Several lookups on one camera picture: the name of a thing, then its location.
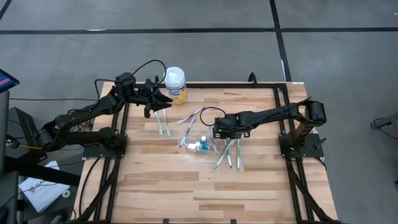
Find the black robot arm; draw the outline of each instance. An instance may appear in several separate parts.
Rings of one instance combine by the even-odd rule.
[[[307,116],[300,113],[300,106],[305,106]],[[213,137],[238,139],[243,136],[248,138],[250,137],[251,130],[260,124],[285,119],[299,121],[302,127],[298,127],[297,130],[304,131],[305,129],[305,131],[308,131],[308,134],[313,127],[321,126],[326,122],[325,109],[323,103],[308,98],[298,103],[291,103],[288,106],[281,106],[260,112],[243,111],[235,114],[226,114],[224,118],[215,118]]]
[[[72,133],[70,129],[95,117],[118,113],[126,102],[137,106],[145,105],[144,116],[149,118],[151,110],[158,111],[170,107],[172,99],[163,95],[158,84],[151,82],[150,79],[147,79],[143,86],[137,87],[134,76],[131,73],[123,73],[116,77],[109,93],[95,104],[71,110],[45,124],[42,132],[38,134],[43,149],[56,151],[69,144],[100,143],[109,150],[117,150],[120,146],[119,137],[110,127],[90,133]]]

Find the white jar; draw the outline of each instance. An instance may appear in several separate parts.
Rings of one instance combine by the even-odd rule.
[[[164,83],[169,92],[169,97],[173,99],[173,103],[185,102],[187,99],[187,88],[185,86],[185,74],[181,68],[168,68]]]

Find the white paper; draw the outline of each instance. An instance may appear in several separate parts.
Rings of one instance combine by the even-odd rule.
[[[49,162],[46,167],[60,170],[56,161]],[[19,184],[19,188],[21,191],[26,191],[24,192],[25,196],[31,202],[36,211],[40,213],[50,206],[59,196],[61,196],[64,191],[68,190],[70,186],[65,184],[55,184],[53,182],[29,177]]]

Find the wooden table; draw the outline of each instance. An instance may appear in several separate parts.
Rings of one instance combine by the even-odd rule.
[[[111,87],[112,83],[105,83],[102,95]],[[287,83],[287,87],[291,102],[307,97],[302,83]],[[273,91],[267,88],[189,88],[187,93],[186,103],[167,109],[172,137],[167,137],[164,127],[164,135],[159,136],[155,116],[145,119],[143,106],[130,106],[126,131],[129,142],[121,160],[112,222],[159,223],[169,218],[171,223],[229,223],[231,219],[237,219],[238,223],[295,223],[285,159],[280,155],[277,140],[278,123],[263,124],[252,131],[250,138],[241,141],[243,172],[236,169],[235,147],[231,150],[234,167],[230,169],[224,161],[218,170],[213,170],[216,154],[204,156],[178,148],[189,122],[177,125],[176,120],[202,106],[217,106],[227,113],[271,109],[275,107]],[[219,115],[220,112],[208,110],[203,119],[210,123]],[[111,120],[112,116],[96,118],[94,129],[110,126]],[[198,120],[191,135],[206,133],[207,127]],[[78,196],[94,160],[85,162]],[[83,209],[97,194],[103,161],[97,163],[90,175]],[[325,168],[311,158],[304,160],[304,167],[310,193],[326,214],[337,219]],[[300,193],[299,197],[302,216],[306,219]],[[107,200],[105,195],[102,218]],[[78,202],[79,198],[75,202],[76,211]]]

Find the monitor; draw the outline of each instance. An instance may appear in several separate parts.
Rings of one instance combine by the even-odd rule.
[[[18,79],[12,77],[10,74],[0,69],[0,93],[19,84]]]

